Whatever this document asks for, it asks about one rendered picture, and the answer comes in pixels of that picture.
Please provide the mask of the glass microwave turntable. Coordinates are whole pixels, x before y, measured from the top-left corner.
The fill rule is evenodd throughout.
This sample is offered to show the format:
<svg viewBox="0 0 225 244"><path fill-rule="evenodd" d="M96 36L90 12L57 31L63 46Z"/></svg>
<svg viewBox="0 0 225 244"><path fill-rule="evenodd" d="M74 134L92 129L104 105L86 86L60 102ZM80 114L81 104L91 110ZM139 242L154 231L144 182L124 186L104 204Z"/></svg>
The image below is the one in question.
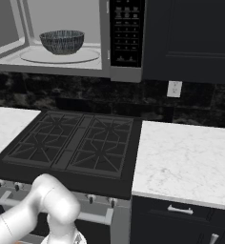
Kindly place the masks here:
<svg viewBox="0 0 225 244"><path fill-rule="evenodd" d="M76 64L96 60L100 53L90 48L81 48L73 54L53 54L45 48L38 47L30 49L20 55L20 57L29 62L41 64Z"/></svg>

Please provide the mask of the grey microwave oven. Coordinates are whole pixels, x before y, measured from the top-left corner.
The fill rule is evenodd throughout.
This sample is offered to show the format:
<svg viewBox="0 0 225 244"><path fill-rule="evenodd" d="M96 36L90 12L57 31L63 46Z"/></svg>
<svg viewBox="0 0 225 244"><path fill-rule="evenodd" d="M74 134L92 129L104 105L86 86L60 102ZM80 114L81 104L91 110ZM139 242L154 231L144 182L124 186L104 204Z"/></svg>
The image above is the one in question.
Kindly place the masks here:
<svg viewBox="0 0 225 244"><path fill-rule="evenodd" d="M20 56L0 62L0 71L105 77L136 82L142 76L145 0L23 0L30 49L43 47L47 31L83 31L82 48L100 53L76 64L41 64Z"/></svg>

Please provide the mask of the dark patterned bowl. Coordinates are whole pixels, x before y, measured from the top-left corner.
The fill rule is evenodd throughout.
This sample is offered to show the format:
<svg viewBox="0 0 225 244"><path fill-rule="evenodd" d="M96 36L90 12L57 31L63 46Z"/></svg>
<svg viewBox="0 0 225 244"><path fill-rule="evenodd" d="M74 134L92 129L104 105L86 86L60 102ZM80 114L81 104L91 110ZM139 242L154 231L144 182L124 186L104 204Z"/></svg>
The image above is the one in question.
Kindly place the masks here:
<svg viewBox="0 0 225 244"><path fill-rule="evenodd" d="M39 35L43 47L55 55L69 55L79 51L85 33L80 30L53 30Z"/></svg>

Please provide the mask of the dark base cupboard door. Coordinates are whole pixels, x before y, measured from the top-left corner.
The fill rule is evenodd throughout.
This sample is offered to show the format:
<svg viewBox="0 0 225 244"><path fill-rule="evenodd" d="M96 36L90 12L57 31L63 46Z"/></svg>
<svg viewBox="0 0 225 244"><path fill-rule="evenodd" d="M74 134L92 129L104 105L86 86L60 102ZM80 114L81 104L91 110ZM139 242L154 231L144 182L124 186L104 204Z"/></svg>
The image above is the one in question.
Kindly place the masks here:
<svg viewBox="0 0 225 244"><path fill-rule="evenodd" d="M198 222L142 214L132 219L131 244L210 244L213 234L218 235L219 244L224 231Z"/></svg>

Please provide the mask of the grey microwave door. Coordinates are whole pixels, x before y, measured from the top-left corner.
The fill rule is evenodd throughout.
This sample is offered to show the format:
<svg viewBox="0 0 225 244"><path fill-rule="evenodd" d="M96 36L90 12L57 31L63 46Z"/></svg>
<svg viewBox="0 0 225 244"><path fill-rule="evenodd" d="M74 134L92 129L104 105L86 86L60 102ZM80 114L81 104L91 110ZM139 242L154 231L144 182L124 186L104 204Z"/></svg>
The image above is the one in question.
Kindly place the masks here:
<svg viewBox="0 0 225 244"><path fill-rule="evenodd" d="M23 0L0 0L0 62L19 57L29 47Z"/></svg>

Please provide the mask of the black gas hob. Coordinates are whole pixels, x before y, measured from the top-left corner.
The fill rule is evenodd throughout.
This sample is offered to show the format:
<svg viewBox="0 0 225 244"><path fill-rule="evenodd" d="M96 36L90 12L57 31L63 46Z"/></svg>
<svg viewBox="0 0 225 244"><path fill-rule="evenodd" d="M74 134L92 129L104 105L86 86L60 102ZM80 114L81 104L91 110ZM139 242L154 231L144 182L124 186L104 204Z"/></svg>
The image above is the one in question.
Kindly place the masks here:
<svg viewBox="0 0 225 244"><path fill-rule="evenodd" d="M0 153L0 179L30 184L42 173L78 193L130 199L142 120L42 111Z"/></svg>

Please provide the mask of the dark drawer front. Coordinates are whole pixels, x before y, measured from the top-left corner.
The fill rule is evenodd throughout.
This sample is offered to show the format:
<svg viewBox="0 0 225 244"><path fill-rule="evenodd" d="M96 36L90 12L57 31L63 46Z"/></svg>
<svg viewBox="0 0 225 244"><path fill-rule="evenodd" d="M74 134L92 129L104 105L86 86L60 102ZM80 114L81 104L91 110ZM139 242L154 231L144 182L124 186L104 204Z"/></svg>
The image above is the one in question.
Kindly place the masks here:
<svg viewBox="0 0 225 244"><path fill-rule="evenodd" d="M191 208L192 215L184 213L169 212L167 208L172 205L178 209ZM137 226L147 226L154 221L159 224L169 224L172 226L188 226L191 224L209 225L212 222L215 211L212 208L201 207L192 204L179 203L168 200L134 196L132 202L132 223Z"/></svg>

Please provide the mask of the silver oven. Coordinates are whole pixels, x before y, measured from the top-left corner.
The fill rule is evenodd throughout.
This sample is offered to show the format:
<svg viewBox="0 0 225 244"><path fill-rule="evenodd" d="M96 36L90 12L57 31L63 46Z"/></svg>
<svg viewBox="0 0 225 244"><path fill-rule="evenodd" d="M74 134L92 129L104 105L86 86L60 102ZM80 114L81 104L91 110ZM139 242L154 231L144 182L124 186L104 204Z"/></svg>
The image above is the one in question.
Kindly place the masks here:
<svg viewBox="0 0 225 244"><path fill-rule="evenodd" d="M5 191L12 192L14 200L23 200L31 191L31 184L25 184L23 189L16 191L12 181L3 180L4 185L0 188L0 197ZM91 204L85 193L72 193L80 203L81 212L88 214L104 215L108 208L113 209L111 225L97 224L89 221L75 221L78 231L84 235L87 244L129 244L130 243L130 220L131 220L131 201L117 199L116 206L111 207L108 197L96 195L95 201ZM0 205L5 211L11 207Z"/></svg>

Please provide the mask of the white wall socket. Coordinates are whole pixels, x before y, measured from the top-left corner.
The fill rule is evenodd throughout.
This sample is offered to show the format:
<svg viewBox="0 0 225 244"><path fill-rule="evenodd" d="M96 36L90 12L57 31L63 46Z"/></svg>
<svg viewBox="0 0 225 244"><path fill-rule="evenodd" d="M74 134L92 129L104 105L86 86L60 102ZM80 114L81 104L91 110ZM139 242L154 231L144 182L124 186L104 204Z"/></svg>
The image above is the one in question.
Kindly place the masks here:
<svg viewBox="0 0 225 244"><path fill-rule="evenodd" d="M172 98L179 98L182 89L181 81L170 81L168 84L167 96Z"/></svg>

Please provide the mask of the dark wall cupboard door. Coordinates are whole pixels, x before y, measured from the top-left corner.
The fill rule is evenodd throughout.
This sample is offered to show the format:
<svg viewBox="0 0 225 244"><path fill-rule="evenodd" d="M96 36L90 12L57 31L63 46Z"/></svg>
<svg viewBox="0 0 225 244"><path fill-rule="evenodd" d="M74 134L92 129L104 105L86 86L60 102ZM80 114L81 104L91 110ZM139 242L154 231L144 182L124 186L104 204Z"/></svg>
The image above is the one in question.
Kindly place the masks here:
<svg viewBox="0 0 225 244"><path fill-rule="evenodd" d="M225 0L147 0L143 77L225 84Z"/></svg>

